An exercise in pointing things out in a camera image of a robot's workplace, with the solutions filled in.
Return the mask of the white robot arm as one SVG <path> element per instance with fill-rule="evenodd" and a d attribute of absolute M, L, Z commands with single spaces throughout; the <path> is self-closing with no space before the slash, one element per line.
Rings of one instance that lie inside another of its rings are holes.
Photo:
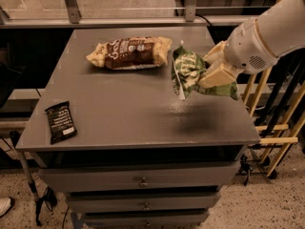
<path fill-rule="evenodd" d="M 236 27 L 204 57 L 210 67 L 198 85 L 207 89 L 257 74 L 284 55 L 305 47 L 305 0 L 281 0 L 256 18 Z"/>

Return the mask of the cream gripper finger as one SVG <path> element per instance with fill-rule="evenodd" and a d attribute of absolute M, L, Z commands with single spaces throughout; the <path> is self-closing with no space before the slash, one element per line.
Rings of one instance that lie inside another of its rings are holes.
<path fill-rule="evenodd" d="M 203 60 L 210 65 L 212 65 L 217 60 L 223 60 L 225 58 L 224 56 L 225 46 L 226 46 L 226 42 L 220 41 L 203 57 Z"/>
<path fill-rule="evenodd" d="M 225 78 L 220 72 L 219 65 L 211 65 L 211 67 L 200 75 L 197 84 L 205 89 L 222 86 L 235 82 L 236 78 Z"/>

